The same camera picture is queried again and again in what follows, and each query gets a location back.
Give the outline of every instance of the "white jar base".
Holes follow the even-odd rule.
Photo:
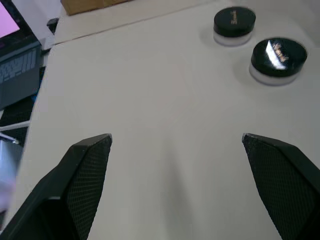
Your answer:
[[[214,31],[213,38],[218,44],[221,44],[223,46],[236,47],[248,42],[251,38],[251,35],[252,32],[240,37],[225,37]]]
[[[259,83],[269,85],[269,86],[283,86],[292,83],[299,73],[296,73],[292,76],[286,76],[286,77],[275,77],[275,76],[268,76],[261,72],[259,72],[255,67],[250,64],[249,72],[251,76],[257,80]]]

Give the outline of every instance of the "cardboard box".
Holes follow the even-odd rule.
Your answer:
[[[128,1],[130,0],[61,0],[61,3],[66,13],[70,16],[110,7],[112,5],[121,4]]]

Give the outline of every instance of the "white table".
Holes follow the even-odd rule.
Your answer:
[[[133,0],[73,16],[68,16],[63,9],[55,32],[55,43],[63,43],[212,1],[214,0]]]
[[[241,47],[213,41],[227,2],[186,9],[55,46],[34,107],[8,220],[69,146],[113,135],[90,240],[280,240],[258,195],[243,133],[298,146],[320,167],[319,49],[290,18],[257,12]],[[305,44],[295,82],[248,72],[255,44]]]

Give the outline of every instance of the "pink screen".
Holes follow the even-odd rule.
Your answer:
[[[0,38],[18,31],[20,28],[0,2]]]

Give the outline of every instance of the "black lid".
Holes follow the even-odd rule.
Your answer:
[[[259,42],[253,49],[251,63],[270,77],[289,77],[298,73],[307,60],[306,49],[288,38],[275,37]]]
[[[256,15],[246,7],[233,6],[222,9],[214,17],[213,29],[227,38],[249,34],[255,27]]]

